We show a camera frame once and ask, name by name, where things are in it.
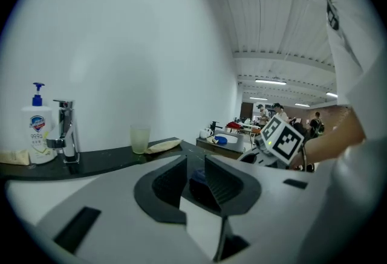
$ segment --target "person's arm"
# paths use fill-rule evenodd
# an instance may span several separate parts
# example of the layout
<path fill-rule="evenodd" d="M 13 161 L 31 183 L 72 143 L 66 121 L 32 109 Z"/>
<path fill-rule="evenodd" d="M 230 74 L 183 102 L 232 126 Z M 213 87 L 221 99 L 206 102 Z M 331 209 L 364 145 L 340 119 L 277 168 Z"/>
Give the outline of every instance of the person's arm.
<path fill-rule="evenodd" d="M 293 119 L 289 119 L 289 124 L 292 124 L 293 122 L 295 122 L 297 120 L 296 117 L 294 117 Z"/>
<path fill-rule="evenodd" d="M 262 116 L 261 116 L 261 120 L 264 121 L 264 122 L 268 122 L 268 110 L 264 110 Z"/>
<path fill-rule="evenodd" d="M 364 138 L 362 126 L 355 112 L 351 110 L 335 130 L 307 141 L 305 144 L 307 162 L 311 164 L 337 158 L 348 146 L 359 144 Z M 302 155 L 298 153 L 292 160 L 290 168 L 293 169 L 302 164 Z"/>
<path fill-rule="evenodd" d="M 282 112 L 281 118 L 282 118 L 282 120 L 284 120 L 286 123 L 289 123 L 289 118 L 288 118 L 288 115 L 286 114 L 286 112 Z"/>

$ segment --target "red object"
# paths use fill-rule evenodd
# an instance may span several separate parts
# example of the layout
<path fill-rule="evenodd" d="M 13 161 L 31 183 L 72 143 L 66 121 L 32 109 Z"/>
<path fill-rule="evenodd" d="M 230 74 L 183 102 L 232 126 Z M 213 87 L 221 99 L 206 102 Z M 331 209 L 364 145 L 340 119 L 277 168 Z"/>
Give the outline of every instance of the red object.
<path fill-rule="evenodd" d="M 230 122 L 230 123 L 227 124 L 227 126 L 228 127 L 233 127 L 234 129 L 240 129 L 241 128 L 241 126 L 238 123 L 235 123 L 235 122 Z"/>

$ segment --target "ceiling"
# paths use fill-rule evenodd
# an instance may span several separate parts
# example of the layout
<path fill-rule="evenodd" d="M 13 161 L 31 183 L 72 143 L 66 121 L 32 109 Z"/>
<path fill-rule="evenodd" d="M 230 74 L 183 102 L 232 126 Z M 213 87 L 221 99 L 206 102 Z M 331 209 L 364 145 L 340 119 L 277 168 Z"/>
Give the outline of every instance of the ceiling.
<path fill-rule="evenodd" d="M 334 99 L 336 75 L 326 31 L 325 0 L 216 0 L 229 36 L 243 101 L 284 105 Z M 285 86 L 255 79 L 285 80 Z"/>

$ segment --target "person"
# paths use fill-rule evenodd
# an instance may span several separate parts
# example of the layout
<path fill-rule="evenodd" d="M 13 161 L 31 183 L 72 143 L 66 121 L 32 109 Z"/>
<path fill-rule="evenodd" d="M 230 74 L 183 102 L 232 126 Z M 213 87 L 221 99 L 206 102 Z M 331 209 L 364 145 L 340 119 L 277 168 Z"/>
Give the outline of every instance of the person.
<path fill-rule="evenodd" d="M 294 122 L 293 124 L 294 129 L 296 129 L 303 137 L 304 137 L 304 144 L 310 140 L 310 132 L 304 128 L 302 123 L 300 122 Z M 297 170 L 303 170 L 302 166 L 298 166 L 295 169 Z M 307 172 L 313 173 L 314 172 L 314 164 L 309 163 L 307 165 Z"/>
<path fill-rule="evenodd" d="M 259 109 L 259 112 L 261 113 L 261 117 L 259 118 L 259 123 L 258 123 L 258 126 L 259 127 L 264 127 L 267 122 L 269 121 L 270 119 L 270 113 L 269 111 L 265 108 L 265 106 L 263 106 L 262 104 L 259 104 L 258 105 L 258 109 Z"/>
<path fill-rule="evenodd" d="M 274 115 L 274 117 L 281 118 L 282 120 L 284 120 L 287 123 L 288 122 L 288 115 L 286 114 L 286 112 L 284 112 L 284 107 L 279 103 L 274 103 L 273 108 L 276 111 L 276 114 Z"/>
<path fill-rule="evenodd" d="M 320 135 L 320 133 L 324 131 L 319 112 L 316 112 L 314 114 L 314 118 L 310 121 L 309 126 L 310 126 L 310 138 L 317 138 Z"/>
<path fill-rule="evenodd" d="M 350 105 L 346 95 L 383 53 L 385 29 L 370 0 L 327 0 L 327 34 L 334 60 L 337 104 Z M 350 110 L 335 130 L 305 145 L 308 163 L 337 158 L 365 138 L 356 113 Z M 299 153 L 290 167 L 303 163 Z"/>
<path fill-rule="evenodd" d="M 296 117 L 294 118 L 291 118 L 291 117 L 288 117 L 288 123 L 294 127 L 294 124 L 296 123 Z"/>

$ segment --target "chrome faucet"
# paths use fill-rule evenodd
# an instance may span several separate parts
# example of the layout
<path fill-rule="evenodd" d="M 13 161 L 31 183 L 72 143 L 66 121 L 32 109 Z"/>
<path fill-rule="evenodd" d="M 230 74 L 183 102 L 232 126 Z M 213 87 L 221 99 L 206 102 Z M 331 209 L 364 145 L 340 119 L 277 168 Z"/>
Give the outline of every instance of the chrome faucet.
<path fill-rule="evenodd" d="M 48 134 L 47 147 L 63 150 L 64 163 L 78 163 L 79 153 L 76 144 L 74 124 L 74 101 L 54 100 L 59 102 L 59 124 Z"/>

